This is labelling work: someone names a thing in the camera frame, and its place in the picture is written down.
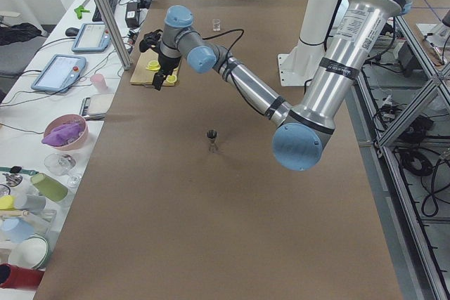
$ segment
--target blue-framed tablet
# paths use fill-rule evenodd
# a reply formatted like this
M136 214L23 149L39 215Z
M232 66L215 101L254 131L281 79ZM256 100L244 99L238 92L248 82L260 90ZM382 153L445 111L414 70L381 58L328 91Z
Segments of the blue-framed tablet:
M55 54L31 88L35 91L65 93L78 80L85 67L86 58L82 56Z
M100 53L107 49L110 34L103 22L83 24L72 46L74 53Z

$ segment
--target robotic arm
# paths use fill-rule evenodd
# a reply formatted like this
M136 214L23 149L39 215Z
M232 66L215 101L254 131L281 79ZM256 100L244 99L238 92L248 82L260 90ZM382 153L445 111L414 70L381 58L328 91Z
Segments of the robotic arm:
M307 170L321 158L333 135L336 112L359 75L369 51L390 17L405 13L410 0L349 0L349 8L322 58L311 86L299 105L292 106L254 75L223 46L204 41L193 28L193 15L172 6L165 28L146 34L141 52L158 53L160 71L153 85L161 89L181 60L199 73L214 69L244 99L277 127L272 140L275 158L286 168Z

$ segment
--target pink cup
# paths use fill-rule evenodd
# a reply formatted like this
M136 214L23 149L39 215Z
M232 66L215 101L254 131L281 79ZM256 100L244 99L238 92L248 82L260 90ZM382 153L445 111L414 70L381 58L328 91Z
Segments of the pink cup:
M91 76L91 83L96 87L99 93L107 93L108 86L106 85L103 74L97 73Z

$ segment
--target bowl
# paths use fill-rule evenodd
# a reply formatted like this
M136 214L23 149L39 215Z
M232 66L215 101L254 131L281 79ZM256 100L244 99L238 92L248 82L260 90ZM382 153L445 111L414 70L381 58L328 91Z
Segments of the bowl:
M58 117L57 119L54 119L45 128L44 137L49 135L50 132L53 129L55 129L57 126L62 126L63 124L67 124L70 122L81 122L82 133L79 136L79 138L77 138L75 141L73 141L67 145L62 145L60 147L50 145L50 147L60 150L60 151L68 151L68 150L80 149L83 146L83 143L86 141L87 136L89 134L89 130L87 128L86 120L83 118L83 116L78 115L78 114L66 114L66 115Z
M33 235L11 250L8 263L23 268L44 267L50 257L49 243L40 235Z

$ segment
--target red can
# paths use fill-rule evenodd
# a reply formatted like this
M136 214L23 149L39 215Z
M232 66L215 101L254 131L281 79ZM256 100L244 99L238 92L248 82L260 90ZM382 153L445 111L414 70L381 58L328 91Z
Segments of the red can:
M42 270L30 270L16 265L10 265L9 263L0 264L1 288L36 290L43 276L44 272Z

